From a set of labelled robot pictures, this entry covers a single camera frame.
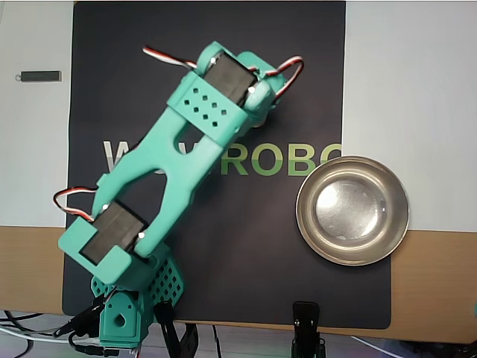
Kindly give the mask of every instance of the small black object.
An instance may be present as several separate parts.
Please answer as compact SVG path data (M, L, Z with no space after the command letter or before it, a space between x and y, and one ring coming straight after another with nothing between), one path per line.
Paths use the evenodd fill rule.
M113 201L92 223L98 232L80 253L95 265L115 246L128 250L147 223L119 201Z
M99 315L104 310L104 295L95 298L92 305L83 312L76 315L64 326L53 332L53 337L74 332L76 336L82 337L88 334L90 337L99 336Z
M454 358L477 358L477 341L459 348Z
M21 82L61 82L61 71L22 71Z
M77 345L73 341L74 336L76 336L76 333L70 334L68 337L68 342L69 345L78 353L100 357L117 357L119 355L119 349L98 347L97 345Z
M186 332L180 339L174 328L174 308L171 300L159 302L154 306L154 315L161 325L165 346L171 358L193 358L199 347L199 333L195 324L186 323Z
M248 88L257 81L251 71L224 52L215 58L203 79L238 106L243 105Z
M291 358L326 358L325 341L317 331L319 318L320 307L316 303L293 304L295 337L291 343Z

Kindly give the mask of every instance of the teal plastic part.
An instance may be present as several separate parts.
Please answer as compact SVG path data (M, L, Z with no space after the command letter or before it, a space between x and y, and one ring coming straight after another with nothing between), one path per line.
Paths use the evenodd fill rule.
M80 253L96 231L96 228L85 219L76 218L58 240L58 246L108 285L117 284L131 290L146 286L154 276L154 271L119 246L114 246L97 266Z
M155 275L141 292L118 288L100 316L100 343L103 347L135 348L148 335L154 321L153 307L160 301L171 300L175 306L184 292L182 274L169 248L161 244L158 254L150 258ZM97 277L91 280L93 294L107 295L114 286L105 285Z
M257 68L255 73L259 81L254 90L249 91L242 108L202 79L210 63L222 51L247 68ZM168 100L168 107L144 139L123 156L111 173L98 181L93 217L96 218L105 204L115 200L133 182L162 169L168 180L160 212L134 248L139 257L152 255L191 203L199 183L230 144L250 127L262 122L275 106L275 92L285 84L285 78L282 75L266 76L269 69L274 68L251 52L235 56L217 42L206 47L199 57L197 70L182 79ZM190 125L198 128L203 137L191 152L183 154L178 141ZM144 287L151 276L148 266L118 246L97 266L80 254L94 235L85 223L91 226L87 222L72 225L60 239L60 247L105 283L137 290Z

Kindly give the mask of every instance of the black mat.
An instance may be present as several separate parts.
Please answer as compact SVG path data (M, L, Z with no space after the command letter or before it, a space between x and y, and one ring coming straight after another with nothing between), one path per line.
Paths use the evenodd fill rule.
M217 165L190 210L167 238L186 281L179 318L290 324L291 304L320 304L320 325L386 328L391 320L391 267L386 259L361 268L320 258L302 240L294 203L306 164L289 161L289 146L322 150L341 140L344 63L343 2L80 2L75 5L69 185L94 186L108 172L107 153L132 147L165 109L185 69L142 53L142 46L196 60L217 40L231 51L256 52L274 65L303 55L306 67L265 126L238 142L247 149L235 166ZM194 142L186 137L186 149ZM250 158L259 145L279 148ZM230 155L237 155L237 150ZM136 183L124 200L151 220L159 210L165 175ZM90 210L91 197L69 204ZM63 309L74 315L91 301L90 276L68 257Z

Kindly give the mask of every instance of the white cable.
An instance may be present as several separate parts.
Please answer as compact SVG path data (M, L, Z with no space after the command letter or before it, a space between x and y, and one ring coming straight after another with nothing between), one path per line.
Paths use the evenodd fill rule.
M162 52L153 50L152 48L144 47L142 48L142 51L145 54L148 54L149 56L155 58L156 60L159 60L165 63L170 63L171 65L182 66L182 67L186 67L187 69L197 68L197 65L193 63L192 61L179 60L177 58L172 57L171 55L163 54Z
M398 356L397 354L388 352L388 351L386 351L385 349L382 349L382 348L378 347L377 345L372 345L371 343L365 341L364 339L361 339L361 338L358 338L358 337L354 337L354 336L351 336L351 338L353 338L353 339L355 339L356 341L362 343L363 345L367 345L368 347L371 347L371 348L373 348L373 349L376 349L377 351L380 351L381 353L387 354L387 355L390 356L390 357L394 357L394 358L404 358L403 356Z
M15 332L23 332L23 334L31 335L31 334L38 334L38 333L53 333L59 330L61 327L57 328L48 328L47 330L29 330L27 332L23 332L21 330L15 330Z
M46 342L46 343L64 343L64 344L69 344L68 339L50 339L50 338L40 338L40 337L34 337L34 336L28 336L26 334L21 334L14 332L12 330L9 330L5 327L0 327L0 332L4 332L6 334L10 334L12 336L18 337L18 338L23 338L23 339L30 339L31 341L35 342ZM78 339L75 341L75 343L99 343L99 339L97 338L85 338L85 339Z
M283 93L288 91L290 86L295 82L295 80L298 78L300 73L303 71L303 67L305 66L305 63L303 62L303 58L301 56L290 57L285 62L283 62L280 66L278 66L277 69L271 69L270 71L267 71L265 73L267 76L276 76L293 65L298 65L298 67L295 70L294 74L291 76L291 78L287 80L285 84L283 85L283 87L277 91L276 93L277 99L280 98L283 95Z
M94 221L94 218L89 215L88 213L85 213L84 211L80 209L76 209L74 207L64 207L60 202L58 201L58 198L64 196L64 195L70 195L70 194L76 194L79 192L96 192L96 189L89 189L84 186L78 186L74 188L69 188L69 189L64 189L61 192L57 192L53 196L53 202L65 213L67 214L72 214L72 215L79 215L82 216L84 219L88 220L89 222Z

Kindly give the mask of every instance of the green letter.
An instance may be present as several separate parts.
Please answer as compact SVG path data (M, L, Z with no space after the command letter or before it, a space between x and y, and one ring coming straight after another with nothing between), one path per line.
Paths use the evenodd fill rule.
M297 149L303 149L306 154L302 157L297 157ZM310 174L316 167L312 160L315 155L315 148L310 144L288 144L288 175L290 176L306 176ZM297 163L305 163L307 168L305 170L297 170Z
M332 151L341 151L341 144L330 144L321 152L320 164L324 164L328 161L329 155Z
M230 149L238 149L240 154L237 157L229 157L229 150ZM227 149L222 155L221 160L221 174L227 175L229 174L229 163L232 163L237 168L237 172L240 175L248 175L247 171L245 170L244 166L241 162L247 159L248 150L247 147L243 144L233 143L229 149Z
M275 164L270 169L263 169L260 166L259 158L260 153L265 149L271 150L275 155ZM275 175L278 171L282 168L283 165L283 154L276 145L271 143L263 143L258 145L252 153L252 167L255 169L257 173L263 175L264 177L269 177L271 175Z

